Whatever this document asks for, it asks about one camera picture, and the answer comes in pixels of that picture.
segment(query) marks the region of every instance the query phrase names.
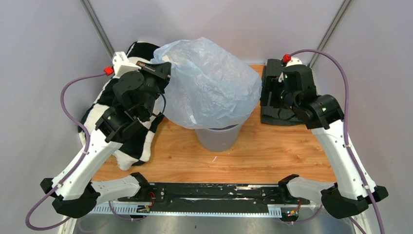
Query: translucent plastic bag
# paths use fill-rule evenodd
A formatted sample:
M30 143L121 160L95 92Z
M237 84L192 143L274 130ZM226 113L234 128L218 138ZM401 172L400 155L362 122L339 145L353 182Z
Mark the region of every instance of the translucent plastic bag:
M179 40L155 50L151 63L172 63L165 116L189 129L243 123L260 99L257 72L206 39ZM162 110L163 100L158 107Z

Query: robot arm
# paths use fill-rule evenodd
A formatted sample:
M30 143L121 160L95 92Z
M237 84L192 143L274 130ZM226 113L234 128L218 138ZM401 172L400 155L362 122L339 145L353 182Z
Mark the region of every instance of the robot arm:
M129 62L124 52L115 53L114 77L119 78L113 86L116 100L97 121L86 157L63 184L59 181L79 161L84 147L58 176L45 178L40 184L45 193L58 186L52 194L57 213L79 218L102 202L127 196L140 200L147 196L149 184L140 173L111 181L91 180L106 159L144 127L142 122L150 120L156 99L169 83L170 67L170 63L136 65Z
M281 180L279 185L286 193L286 200L302 197L322 203L335 218L357 215L371 204L366 188L371 190L376 202L388 196L387 190L377 186L370 178L353 148L368 182L368 187L363 185L346 149L352 147L351 140L350 145L344 143L344 114L339 103L331 95L317 95L311 68L299 61L298 58L291 58L291 61L285 64L277 59L268 60L262 97L267 96L266 92L271 92L271 100L262 99L262 105L269 102L274 108L285 108L294 112L320 142L336 175L337 183L312 181L290 175Z

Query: wooden surface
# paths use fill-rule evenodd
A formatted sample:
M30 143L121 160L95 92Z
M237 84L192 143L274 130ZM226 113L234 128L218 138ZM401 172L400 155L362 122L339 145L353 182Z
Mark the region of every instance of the wooden surface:
M262 65L251 67L261 75ZM166 118L158 127L151 149L149 162L128 171L120 170L111 156L94 180L140 172L149 182L277 183L290 174L335 181L327 157L311 132L303 125L261 124L259 105L243 125L236 143L225 152L205 150L193 130Z

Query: gray trash bin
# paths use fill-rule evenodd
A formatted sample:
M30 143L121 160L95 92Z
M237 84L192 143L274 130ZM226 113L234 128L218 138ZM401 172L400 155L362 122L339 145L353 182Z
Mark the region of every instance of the gray trash bin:
M225 128L195 129L199 143L212 152L225 151L235 143L244 123Z

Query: gray wall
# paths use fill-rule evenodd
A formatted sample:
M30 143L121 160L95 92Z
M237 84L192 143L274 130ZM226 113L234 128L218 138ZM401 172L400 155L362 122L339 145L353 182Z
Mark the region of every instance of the gray wall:
M251 63L317 48L341 2L91 0L115 50L124 50L136 39L163 45L206 37Z
M60 90L76 77L101 72L110 58L79 1L3 1L0 35L0 233L38 233L24 218L43 196L39 183L61 172L81 147L60 109ZM77 118L104 79L70 88L67 105ZM62 219L51 201L34 213L34 224Z
M376 183L389 190L379 203L387 233L413 230L412 8L411 0L355 0L325 50L349 77L349 131L358 154ZM337 69L323 58L315 73L321 92L343 106Z

